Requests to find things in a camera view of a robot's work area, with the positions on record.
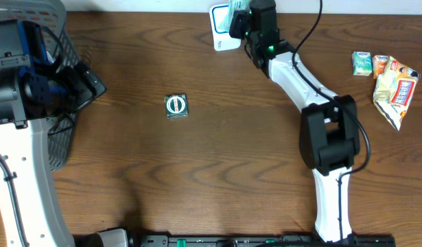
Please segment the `teal wet wipes pack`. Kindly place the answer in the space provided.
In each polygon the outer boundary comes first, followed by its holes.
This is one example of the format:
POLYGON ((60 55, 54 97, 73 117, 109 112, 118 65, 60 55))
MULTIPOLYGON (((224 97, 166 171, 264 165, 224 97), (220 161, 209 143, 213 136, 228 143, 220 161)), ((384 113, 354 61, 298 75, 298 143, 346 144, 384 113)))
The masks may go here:
POLYGON ((250 0, 228 0, 228 12, 224 17, 224 20, 220 27, 225 31, 229 32, 231 22, 235 15, 235 11, 244 11, 248 9, 250 0))

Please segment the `orange Kleenex tissue pack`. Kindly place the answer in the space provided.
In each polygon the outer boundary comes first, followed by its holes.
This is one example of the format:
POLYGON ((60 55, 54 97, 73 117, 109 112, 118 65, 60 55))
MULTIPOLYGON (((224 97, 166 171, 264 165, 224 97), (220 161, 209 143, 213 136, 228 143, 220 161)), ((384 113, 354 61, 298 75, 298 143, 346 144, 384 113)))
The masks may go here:
POLYGON ((379 75, 381 75, 385 67, 389 61, 389 56, 385 55, 375 55, 372 58, 372 66, 373 66, 373 78, 377 79, 379 75))

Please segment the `green Kleenex tissue pack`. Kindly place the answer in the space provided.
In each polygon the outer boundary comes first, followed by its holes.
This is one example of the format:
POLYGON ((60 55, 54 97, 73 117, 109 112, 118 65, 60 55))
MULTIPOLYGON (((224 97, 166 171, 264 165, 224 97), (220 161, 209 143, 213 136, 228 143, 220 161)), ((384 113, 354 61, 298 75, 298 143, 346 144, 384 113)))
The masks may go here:
POLYGON ((372 73, 371 53, 354 51, 351 56, 353 75, 369 76, 372 73))

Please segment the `yellow snack bag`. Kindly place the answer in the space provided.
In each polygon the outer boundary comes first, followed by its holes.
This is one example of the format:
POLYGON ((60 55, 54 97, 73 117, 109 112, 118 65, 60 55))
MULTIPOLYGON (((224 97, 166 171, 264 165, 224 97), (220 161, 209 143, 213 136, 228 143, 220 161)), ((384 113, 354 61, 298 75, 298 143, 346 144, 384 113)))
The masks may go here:
POLYGON ((377 76, 373 103, 391 126, 400 131, 421 74, 392 56, 377 76))

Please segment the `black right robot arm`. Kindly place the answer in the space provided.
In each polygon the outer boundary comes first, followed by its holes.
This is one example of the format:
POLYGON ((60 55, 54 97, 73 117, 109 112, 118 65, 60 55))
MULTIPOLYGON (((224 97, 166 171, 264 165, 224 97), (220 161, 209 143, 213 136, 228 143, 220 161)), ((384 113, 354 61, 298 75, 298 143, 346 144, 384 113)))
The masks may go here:
POLYGON ((323 86, 302 63, 299 48, 281 38, 274 1, 251 1, 232 16, 230 36, 246 41, 245 51, 254 65, 287 93, 301 113, 299 150, 314 175, 317 236, 328 244, 346 243, 352 234, 349 176, 360 152, 354 99, 323 86))

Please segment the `dark green snack pack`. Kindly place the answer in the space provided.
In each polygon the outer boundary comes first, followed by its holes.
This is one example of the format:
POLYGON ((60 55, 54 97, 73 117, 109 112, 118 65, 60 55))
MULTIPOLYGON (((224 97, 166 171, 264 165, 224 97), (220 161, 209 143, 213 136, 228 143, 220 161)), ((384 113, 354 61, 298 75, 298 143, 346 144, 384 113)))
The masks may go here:
POLYGON ((187 97, 185 94, 166 96, 164 102, 168 119, 186 117, 189 114, 187 97))

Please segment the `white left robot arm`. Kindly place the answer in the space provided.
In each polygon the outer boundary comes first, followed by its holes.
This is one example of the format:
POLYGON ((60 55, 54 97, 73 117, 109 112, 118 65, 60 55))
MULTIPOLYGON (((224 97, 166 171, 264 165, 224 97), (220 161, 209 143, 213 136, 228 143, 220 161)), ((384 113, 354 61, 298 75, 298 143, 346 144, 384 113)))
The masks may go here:
POLYGON ((60 212, 48 140, 106 92, 84 62, 51 60, 49 28, 0 21, 0 212, 9 246, 74 246, 60 212))

